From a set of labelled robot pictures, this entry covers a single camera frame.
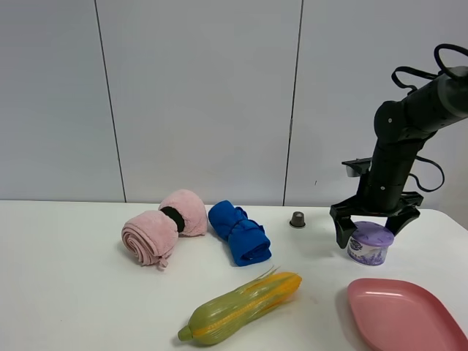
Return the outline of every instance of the pink plate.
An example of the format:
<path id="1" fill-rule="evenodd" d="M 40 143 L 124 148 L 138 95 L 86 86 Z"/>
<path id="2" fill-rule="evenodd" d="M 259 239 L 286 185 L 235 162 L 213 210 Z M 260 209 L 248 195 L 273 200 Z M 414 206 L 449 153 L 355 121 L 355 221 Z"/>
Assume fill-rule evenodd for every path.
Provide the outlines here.
<path id="1" fill-rule="evenodd" d="M 444 305 L 416 284 L 358 279 L 348 286 L 348 299 L 375 351 L 468 350 L 468 339 Z"/>

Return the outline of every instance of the blue cloth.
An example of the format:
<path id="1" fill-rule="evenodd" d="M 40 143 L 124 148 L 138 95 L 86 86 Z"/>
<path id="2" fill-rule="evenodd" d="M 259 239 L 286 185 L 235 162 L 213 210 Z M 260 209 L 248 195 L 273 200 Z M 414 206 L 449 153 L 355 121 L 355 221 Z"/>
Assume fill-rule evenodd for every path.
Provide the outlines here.
<path id="1" fill-rule="evenodd" d="M 236 265 L 252 265 L 271 257 L 263 226 L 249 219 L 242 208 L 224 200 L 213 206 L 208 218 L 216 234 L 227 241 Z"/>

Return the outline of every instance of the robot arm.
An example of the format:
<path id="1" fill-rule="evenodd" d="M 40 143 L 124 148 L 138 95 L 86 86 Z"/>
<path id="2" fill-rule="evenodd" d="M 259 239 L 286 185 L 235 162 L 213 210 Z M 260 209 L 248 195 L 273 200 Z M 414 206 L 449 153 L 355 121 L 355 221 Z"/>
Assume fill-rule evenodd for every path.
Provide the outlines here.
<path id="1" fill-rule="evenodd" d="M 331 206 L 336 242 L 343 249 L 356 229 L 352 215 L 386 216 L 386 227 L 396 235 L 419 217 L 416 206 L 423 202 L 417 192 L 403 193 L 412 165 L 424 143 L 436 132 L 468 117 L 468 67 L 448 69 L 440 60 L 441 49 L 455 50 L 468 56 L 468 50 L 441 44 L 434 51 L 441 72 L 438 75 L 409 67 L 399 67 L 393 81 L 411 92 L 400 102 L 384 102 L 376 112 L 374 130 L 377 144 L 371 159 L 342 162 L 348 175 L 360 176 L 353 197 Z M 396 72 L 409 72 L 431 82 L 416 89 L 406 86 Z"/>

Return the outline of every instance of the rolled towel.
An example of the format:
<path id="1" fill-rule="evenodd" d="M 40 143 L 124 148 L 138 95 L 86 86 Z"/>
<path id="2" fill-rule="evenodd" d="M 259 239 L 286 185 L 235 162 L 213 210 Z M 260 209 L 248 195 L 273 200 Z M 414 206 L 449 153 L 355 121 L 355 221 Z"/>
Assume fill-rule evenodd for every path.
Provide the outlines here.
<path id="1" fill-rule="evenodd" d="M 141 265 L 167 267 L 178 239 L 177 224 L 161 211 L 146 211 L 125 223 L 122 241 Z"/>
<path id="2" fill-rule="evenodd" d="M 271 257 L 263 226 L 249 219 L 242 208 L 234 208 L 225 200 L 213 206 L 208 218 L 219 237 L 227 241 L 236 265 L 251 265 Z"/>
<path id="3" fill-rule="evenodd" d="M 205 204 L 190 190 L 173 192 L 161 202 L 159 210 L 173 219 L 181 235 L 205 235 L 208 229 Z"/>

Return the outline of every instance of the purple yogurt cup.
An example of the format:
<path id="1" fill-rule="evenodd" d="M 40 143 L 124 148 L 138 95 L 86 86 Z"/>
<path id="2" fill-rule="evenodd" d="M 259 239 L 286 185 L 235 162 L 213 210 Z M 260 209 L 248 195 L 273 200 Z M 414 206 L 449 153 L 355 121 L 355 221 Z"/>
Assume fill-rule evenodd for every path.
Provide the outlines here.
<path id="1" fill-rule="evenodd" d="M 380 224 L 356 222 L 357 229 L 348 242 L 348 255 L 363 265 L 382 265 L 395 236 Z"/>

